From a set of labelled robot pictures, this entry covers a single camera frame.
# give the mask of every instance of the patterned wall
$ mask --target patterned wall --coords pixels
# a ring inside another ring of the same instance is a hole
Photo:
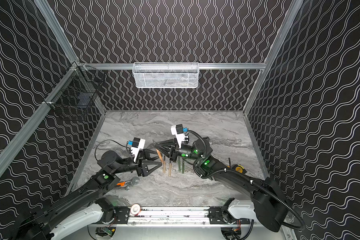
[[[99,119],[95,107],[85,122],[62,121],[50,111],[0,178],[0,239],[22,211],[64,196]]]
[[[33,0],[0,1],[0,153],[70,65]]]
[[[237,110],[244,108],[259,70],[201,70],[197,88],[136,88],[132,71],[108,71],[100,93],[106,109]]]
[[[360,240],[360,0],[306,0],[249,119],[300,240]]]
[[[81,62],[264,62],[291,0],[49,0]]]

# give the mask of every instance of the marble table surface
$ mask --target marble table surface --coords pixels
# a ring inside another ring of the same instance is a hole
[[[154,149],[152,140],[173,139],[170,127],[176,124],[183,124],[202,137],[209,136],[212,155],[226,165],[230,157],[232,165],[240,164],[248,175],[264,179],[241,112],[107,112],[95,146],[106,139],[125,144],[138,137],[146,140],[145,148]],[[191,135],[190,142],[195,140]],[[107,141],[99,146],[97,158],[100,159],[108,150],[128,157],[125,148]],[[171,177],[168,176],[168,161],[166,168],[166,174],[161,167],[147,177],[140,177],[139,183],[130,190],[114,189],[106,196],[114,205],[126,206],[135,203],[141,206],[217,206],[230,197],[248,199],[217,181],[200,179],[187,163],[184,174],[178,171],[177,163],[173,164]],[[76,188],[100,169],[92,149]],[[137,174],[126,172],[117,176],[121,180],[129,180]]]

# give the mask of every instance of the wire basket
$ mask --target wire basket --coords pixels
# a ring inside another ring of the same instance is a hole
[[[197,88],[199,64],[141,63],[133,64],[132,74],[138,88]]]
[[[104,72],[95,68],[79,66],[49,106],[63,120],[86,120],[105,76]]]

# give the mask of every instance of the white mesh basket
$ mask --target white mesh basket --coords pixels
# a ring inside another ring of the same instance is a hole
[[[134,63],[138,88],[197,88],[199,63]]]

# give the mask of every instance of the tape measure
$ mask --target tape measure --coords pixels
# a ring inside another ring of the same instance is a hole
[[[234,169],[235,171],[240,172],[242,174],[245,174],[247,172],[247,170],[245,170],[244,167],[239,164],[233,165],[232,169]]]

